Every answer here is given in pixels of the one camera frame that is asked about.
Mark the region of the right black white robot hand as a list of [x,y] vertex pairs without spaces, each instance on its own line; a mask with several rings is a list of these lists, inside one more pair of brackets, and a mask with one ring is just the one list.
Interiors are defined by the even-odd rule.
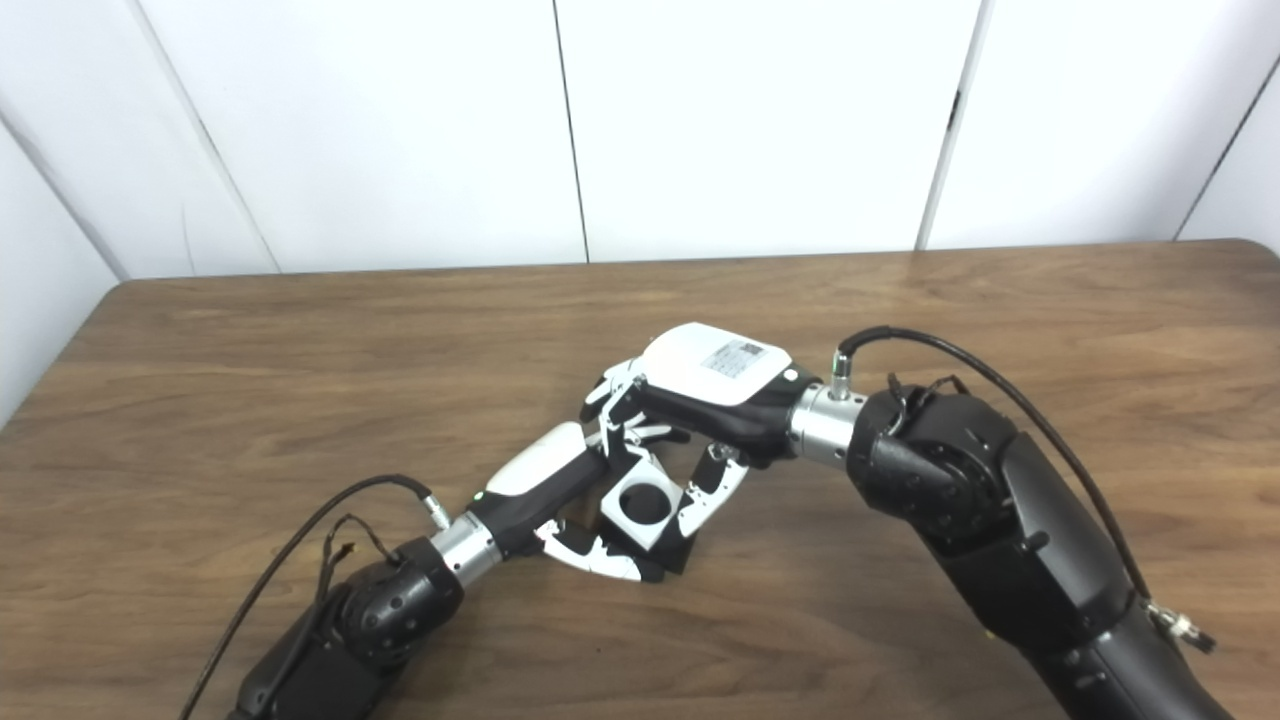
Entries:
[[604,455],[626,430],[666,425],[671,438],[701,436],[694,473],[671,503],[654,486],[618,495],[605,520],[648,555],[684,547],[737,492],[748,473],[799,457],[826,383],[781,347],[699,322],[657,336],[636,357],[604,370],[580,418]]

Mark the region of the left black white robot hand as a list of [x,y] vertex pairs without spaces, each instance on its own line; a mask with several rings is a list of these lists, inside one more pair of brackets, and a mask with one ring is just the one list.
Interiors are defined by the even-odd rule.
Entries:
[[607,456],[598,437],[586,437],[581,424],[566,421],[547,432],[511,459],[468,503],[462,520],[468,542],[486,568],[517,556],[544,553],[580,571],[626,582],[659,583],[666,570],[645,551],[611,543],[559,516],[596,483],[613,480],[602,509],[620,509],[618,495],[637,484],[654,486],[668,502],[678,487],[649,439],[673,434],[666,425],[626,430],[616,455]]

